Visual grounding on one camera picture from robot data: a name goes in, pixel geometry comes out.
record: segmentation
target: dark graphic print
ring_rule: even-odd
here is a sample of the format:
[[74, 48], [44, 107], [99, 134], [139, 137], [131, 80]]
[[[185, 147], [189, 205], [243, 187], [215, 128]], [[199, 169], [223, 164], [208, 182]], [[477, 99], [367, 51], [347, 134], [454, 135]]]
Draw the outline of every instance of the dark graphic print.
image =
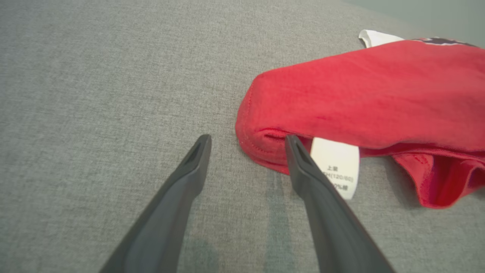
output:
[[469, 43], [465, 42], [460, 42], [456, 40], [448, 40], [448, 39], [443, 39], [439, 37], [434, 37], [434, 38], [419, 38], [419, 39], [413, 39], [414, 41], [421, 41], [423, 43], [427, 44], [433, 44], [437, 46], [453, 46], [453, 45], [465, 45], [465, 46], [471, 46], [471, 47], [477, 47]]

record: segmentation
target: red fabric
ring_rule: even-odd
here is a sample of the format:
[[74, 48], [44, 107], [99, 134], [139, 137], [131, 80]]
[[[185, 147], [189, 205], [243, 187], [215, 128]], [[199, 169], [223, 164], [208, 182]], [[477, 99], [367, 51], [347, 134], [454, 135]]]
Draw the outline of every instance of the red fabric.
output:
[[236, 134], [257, 163], [288, 174], [296, 134], [392, 155], [423, 206], [444, 208], [485, 185], [485, 50], [399, 41], [257, 76]]

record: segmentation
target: gray textured surface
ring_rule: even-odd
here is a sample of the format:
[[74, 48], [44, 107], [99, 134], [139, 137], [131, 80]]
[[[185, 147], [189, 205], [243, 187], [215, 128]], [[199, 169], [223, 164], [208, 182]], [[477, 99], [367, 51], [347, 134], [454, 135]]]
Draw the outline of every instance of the gray textured surface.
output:
[[378, 11], [443, 38], [485, 47], [483, 0], [343, 0]]
[[[0, 271], [96, 272], [189, 147], [212, 134], [179, 272], [317, 272], [287, 176], [239, 149], [259, 73], [428, 34], [338, 1], [0, 3]], [[419, 207], [388, 158], [350, 205], [397, 272], [483, 272], [485, 194]]]

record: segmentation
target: clothing label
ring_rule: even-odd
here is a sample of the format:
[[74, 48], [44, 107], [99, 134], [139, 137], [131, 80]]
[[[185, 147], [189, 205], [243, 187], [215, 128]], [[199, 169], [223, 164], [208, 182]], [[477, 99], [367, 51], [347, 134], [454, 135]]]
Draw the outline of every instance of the clothing label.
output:
[[359, 147], [315, 137], [310, 156], [342, 198], [352, 199], [359, 175]]

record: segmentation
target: folded clothing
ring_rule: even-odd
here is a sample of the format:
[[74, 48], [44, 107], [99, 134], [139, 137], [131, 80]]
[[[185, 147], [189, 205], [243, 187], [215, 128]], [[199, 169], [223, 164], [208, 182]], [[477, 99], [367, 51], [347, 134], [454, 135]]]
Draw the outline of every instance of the folded clothing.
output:
[[445, 208], [485, 185], [485, 50], [404, 40], [257, 76], [236, 121], [241, 148], [288, 174], [285, 136], [391, 155], [423, 206]]

